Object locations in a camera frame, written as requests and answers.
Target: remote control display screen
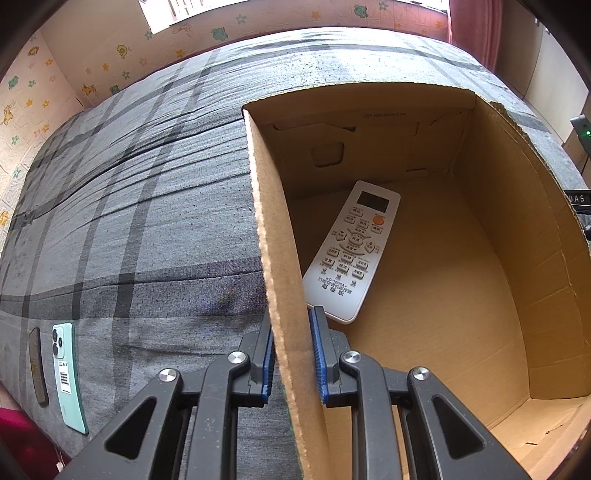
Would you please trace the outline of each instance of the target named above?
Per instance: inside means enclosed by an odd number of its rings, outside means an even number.
[[[372,195],[371,193],[361,192],[357,203],[378,210],[379,212],[386,213],[386,208],[388,208],[390,200]]]

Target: white remote control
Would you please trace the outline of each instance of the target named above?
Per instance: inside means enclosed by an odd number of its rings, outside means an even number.
[[[390,235],[400,195],[359,180],[304,275],[306,303],[351,323]]]

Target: black phone case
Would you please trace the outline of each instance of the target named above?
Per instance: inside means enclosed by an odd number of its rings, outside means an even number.
[[[37,403],[46,407],[49,405],[45,375],[43,374],[43,361],[41,360],[41,330],[35,327],[29,333],[29,359],[31,360],[31,374],[33,375],[33,388]]]

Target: mattress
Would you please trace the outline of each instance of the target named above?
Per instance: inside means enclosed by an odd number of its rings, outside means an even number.
[[[316,28],[176,63],[70,118],[27,175],[0,260],[0,380],[75,455],[158,371],[206,367],[266,308],[241,107],[332,83],[423,82],[502,103],[562,188],[586,188],[561,146],[499,79],[446,43]],[[89,427],[66,427],[51,328],[73,322]],[[50,403],[36,400],[41,329]],[[239,413],[238,478],[301,478],[278,372],[269,405]]]

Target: metal screw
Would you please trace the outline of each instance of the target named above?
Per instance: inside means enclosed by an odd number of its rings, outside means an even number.
[[[230,355],[228,355],[228,360],[230,360],[231,364],[241,364],[244,360],[246,360],[246,354],[237,350],[236,352],[232,352]]]
[[[425,367],[415,367],[412,373],[417,380],[429,380],[431,377],[431,372]]]
[[[356,364],[361,360],[361,353],[356,352],[355,350],[350,350],[348,352],[343,353],[343,360],[348,364]]]
[[[163,382],[172,382],[177,378],[178,372],[174,368],[165,368],[158,374],[158,378]]]

